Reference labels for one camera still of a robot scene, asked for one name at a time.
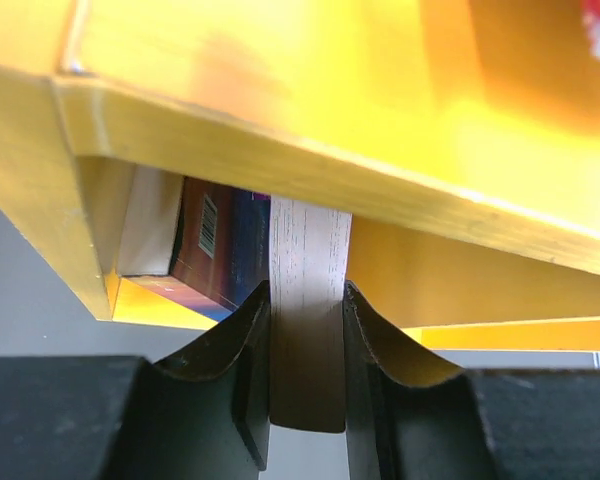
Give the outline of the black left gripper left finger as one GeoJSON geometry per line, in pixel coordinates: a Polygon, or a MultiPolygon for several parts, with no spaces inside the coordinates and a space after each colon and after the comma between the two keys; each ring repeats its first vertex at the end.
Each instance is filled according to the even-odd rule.
{"type": "Polygon", "coordinates": [[[270,287],[150,362],[0,357],[0,479],[255,479],[269,445],[270,287]]]}

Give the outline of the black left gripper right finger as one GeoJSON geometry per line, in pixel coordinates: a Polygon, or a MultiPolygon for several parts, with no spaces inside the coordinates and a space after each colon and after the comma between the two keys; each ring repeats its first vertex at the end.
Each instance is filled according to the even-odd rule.
{"type": "Polygon", "coordinates": [[[347,283],[353,479],[600,479],[600,370],[465,369],[347,283]]]}

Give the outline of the blue book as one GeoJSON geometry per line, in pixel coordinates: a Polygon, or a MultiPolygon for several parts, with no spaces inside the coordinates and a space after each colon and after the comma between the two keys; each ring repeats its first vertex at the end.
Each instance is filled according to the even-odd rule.
{"type": "Polygon", "coordinates": [[[268,277],[270,207],[265,194],[140,167],[117,272],[220,322],[268,277]]]}

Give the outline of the purple white paperback book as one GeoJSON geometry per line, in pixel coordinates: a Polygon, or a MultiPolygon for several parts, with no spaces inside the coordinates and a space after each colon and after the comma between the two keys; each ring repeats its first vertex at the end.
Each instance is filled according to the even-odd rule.
{"type": "Polygon", "coordinates": [[[342,302],[350,214],[271,199],[270,418],[282,427],[345,427],[342,302]]]}

